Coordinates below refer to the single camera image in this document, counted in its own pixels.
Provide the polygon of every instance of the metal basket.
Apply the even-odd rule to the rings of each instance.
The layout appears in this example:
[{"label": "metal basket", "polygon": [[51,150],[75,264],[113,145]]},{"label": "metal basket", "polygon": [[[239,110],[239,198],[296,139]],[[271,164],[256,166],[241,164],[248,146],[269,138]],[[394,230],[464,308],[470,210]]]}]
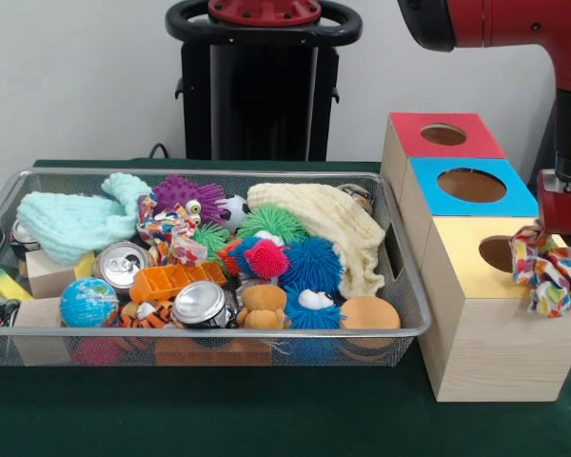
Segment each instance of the metal basket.
[{"label": "metal basket", "polygon": [[[374,218],[386,231],[377,271],[385,277],[378,296],[400,313],[396,330],[248,330],[141,328],[0,328],[0,366],[395,366],[413,338],[430,325],[430,313],[391,188],[374,173],[246,172],[120,169],[150,186],[177,173],[199,184],[217,183],[226,194],[246,195],[263,182],[359,184],[375,196]],[[114,169],[28,169],[0,193],[0,268],[17,273],[9,232],[28,193],[101,192]]]}]

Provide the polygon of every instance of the white wall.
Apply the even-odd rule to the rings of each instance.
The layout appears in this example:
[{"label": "white wall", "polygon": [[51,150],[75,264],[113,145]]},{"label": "white wall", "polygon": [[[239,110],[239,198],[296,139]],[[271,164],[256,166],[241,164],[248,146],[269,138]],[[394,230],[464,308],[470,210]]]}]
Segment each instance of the white wall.
[{"label": "white wall", "polygon": [[[164,26],[174,2],[0,2],[0,183],[41,157],[139,157],[156,141],[183,156],[180,44]],[[329,159],[379,160],[391,110],[470,110],[526,177],[553,97],[543,50],[435,53],[395,0],[345,3],[364,36],[340,49]]]}]

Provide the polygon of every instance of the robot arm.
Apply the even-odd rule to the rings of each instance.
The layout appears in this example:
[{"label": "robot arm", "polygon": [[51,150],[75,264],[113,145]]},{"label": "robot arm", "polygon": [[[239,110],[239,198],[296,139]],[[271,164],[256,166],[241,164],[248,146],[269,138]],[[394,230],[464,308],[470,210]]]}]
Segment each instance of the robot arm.
[{"label": "robot arm", "polygon": [[571,234],[571,0],[398,0],[415,40],[429,50],[536,44],[556,73],[556,170],[539,176],[541,220]]}]

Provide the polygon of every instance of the green tablecloth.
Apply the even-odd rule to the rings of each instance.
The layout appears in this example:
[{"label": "green tablecloth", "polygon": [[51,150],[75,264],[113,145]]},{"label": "green tablecloth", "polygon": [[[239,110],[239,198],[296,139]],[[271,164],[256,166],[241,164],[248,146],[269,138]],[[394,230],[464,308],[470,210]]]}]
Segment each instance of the green tablecloth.
[{"label": "green tablecloth", "polygon": [[[177,160],[37,166],[372,170]],[[415,343],[396,368],[0,368],[0,455],[570,456],[553,404],[437,404]]]}]

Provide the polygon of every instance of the orange ice cube tray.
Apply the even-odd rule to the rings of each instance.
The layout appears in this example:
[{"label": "orange ice cube tray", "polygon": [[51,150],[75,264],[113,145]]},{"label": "orange ice cube tray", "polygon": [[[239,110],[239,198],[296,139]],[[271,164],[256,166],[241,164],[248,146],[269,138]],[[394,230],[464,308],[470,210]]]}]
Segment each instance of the orange ice cube tray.
[{"label": "orange ice cube tray", "polygon": [[226,277],[217,262],[205,262],[199,267],[178,264],[144,268],[133,278],[129,297],[137,303],[146,300],[168,300],[197,281],[211,281],[223,286],[226,284]]}]

